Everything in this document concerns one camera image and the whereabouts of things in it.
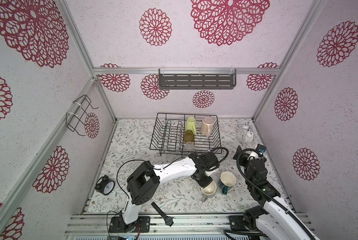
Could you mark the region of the white cup grey handle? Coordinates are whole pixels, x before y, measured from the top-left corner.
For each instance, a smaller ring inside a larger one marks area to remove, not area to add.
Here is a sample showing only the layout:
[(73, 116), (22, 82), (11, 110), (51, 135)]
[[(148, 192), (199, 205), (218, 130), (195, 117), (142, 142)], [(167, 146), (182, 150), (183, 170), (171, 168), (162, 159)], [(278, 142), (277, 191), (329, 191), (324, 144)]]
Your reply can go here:
[(215, 193), (216, 193), (216, 190), (217, 190), (217, 185), (216, 185), (216, 183), (214, 181), (212, 181), (205, 188), (201, 188), (201, 192), (202, 192), (201, 202), (204, 203), (208, 199), (213, 198)]

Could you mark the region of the dark green mug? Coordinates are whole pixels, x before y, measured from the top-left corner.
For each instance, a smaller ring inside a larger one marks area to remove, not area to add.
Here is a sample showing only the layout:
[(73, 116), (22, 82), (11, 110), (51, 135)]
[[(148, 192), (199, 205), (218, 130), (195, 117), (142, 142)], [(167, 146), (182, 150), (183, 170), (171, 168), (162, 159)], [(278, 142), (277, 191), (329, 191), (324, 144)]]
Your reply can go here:
[(218, 187), (223, 195), (227, 195), (228, 191), (235, 186), (236, 176), (231, 172), (222, 172), (218, 182)]

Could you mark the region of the clear glass cup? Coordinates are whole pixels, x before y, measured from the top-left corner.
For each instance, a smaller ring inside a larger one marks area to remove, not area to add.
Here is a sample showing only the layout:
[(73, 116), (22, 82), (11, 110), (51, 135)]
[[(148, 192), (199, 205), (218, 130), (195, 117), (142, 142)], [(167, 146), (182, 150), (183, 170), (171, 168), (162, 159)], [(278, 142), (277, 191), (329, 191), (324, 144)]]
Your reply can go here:
[(184, 144), (184, 147), (186, 150), (192, 151), (192, 150), (194, 150), (194, 142), (186, 142)]

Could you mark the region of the amber glass cup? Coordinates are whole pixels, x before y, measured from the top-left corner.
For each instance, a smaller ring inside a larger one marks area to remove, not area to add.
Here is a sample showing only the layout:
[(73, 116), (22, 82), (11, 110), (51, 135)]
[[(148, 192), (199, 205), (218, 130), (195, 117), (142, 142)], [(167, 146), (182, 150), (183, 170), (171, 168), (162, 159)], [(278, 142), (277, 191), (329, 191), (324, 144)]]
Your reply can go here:
[(194, 142), (194, 133), (192, 130), (186, 130), (183, 137), (184, 143)]

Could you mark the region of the pink tall mug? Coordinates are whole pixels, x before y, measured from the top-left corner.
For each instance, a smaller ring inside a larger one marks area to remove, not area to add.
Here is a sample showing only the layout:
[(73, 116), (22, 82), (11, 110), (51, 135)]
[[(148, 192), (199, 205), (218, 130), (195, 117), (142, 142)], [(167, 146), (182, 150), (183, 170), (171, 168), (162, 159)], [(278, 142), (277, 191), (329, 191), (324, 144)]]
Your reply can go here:
[(215, 120), (212, 117), (204, 117), (201, 124), (200, 132), (206, 137), (210, 137), (213, 131)]

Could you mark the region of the light green mug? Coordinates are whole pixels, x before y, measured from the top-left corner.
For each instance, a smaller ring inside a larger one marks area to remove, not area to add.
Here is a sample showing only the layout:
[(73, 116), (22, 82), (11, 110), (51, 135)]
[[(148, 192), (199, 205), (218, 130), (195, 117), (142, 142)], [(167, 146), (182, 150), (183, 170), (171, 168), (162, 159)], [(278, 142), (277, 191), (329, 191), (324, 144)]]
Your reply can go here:
[(185, 122), (185, 131), (192, 131), (192, 133), (196, 134), (196, 119), (194, 117), (188, 117)]

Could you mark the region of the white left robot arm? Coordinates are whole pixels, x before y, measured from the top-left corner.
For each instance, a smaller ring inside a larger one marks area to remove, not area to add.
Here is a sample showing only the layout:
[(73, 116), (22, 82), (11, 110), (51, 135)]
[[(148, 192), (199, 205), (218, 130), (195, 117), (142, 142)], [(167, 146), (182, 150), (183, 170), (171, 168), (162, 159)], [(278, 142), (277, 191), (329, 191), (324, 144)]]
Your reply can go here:
[(127, 178), (125, 193), (128, 201), (120, 213), (111, 218), (109, 233), (142, 231), (144, 223), (139, 221), (139, 212), (150, 201), (160, 185), (179, 178), (190, 177), (205, 188), (213, 181), (211, 175), (219, 169), (222, 160), (213, 152), (190, 154), (170, 164), (153, 165), (142, 161), (141, 165)]

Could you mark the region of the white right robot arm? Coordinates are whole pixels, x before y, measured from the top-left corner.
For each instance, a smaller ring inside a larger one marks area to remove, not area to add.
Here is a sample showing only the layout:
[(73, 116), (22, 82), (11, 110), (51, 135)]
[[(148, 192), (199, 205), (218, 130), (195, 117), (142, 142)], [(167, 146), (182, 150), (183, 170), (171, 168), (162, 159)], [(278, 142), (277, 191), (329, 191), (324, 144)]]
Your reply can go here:
[(237, 148), (233, 157), (239, 173), (245, 179), (252, 198), (258, 202), (246, 210), (233, 231), (242, 230), (245, 235), (269, 237), (272, 240), (317, 240), (319, 239), (293, 213), (280, 193), (267, 180), (268, 170), (264, 157), (266, 147), (258, 144), (256, 149)]

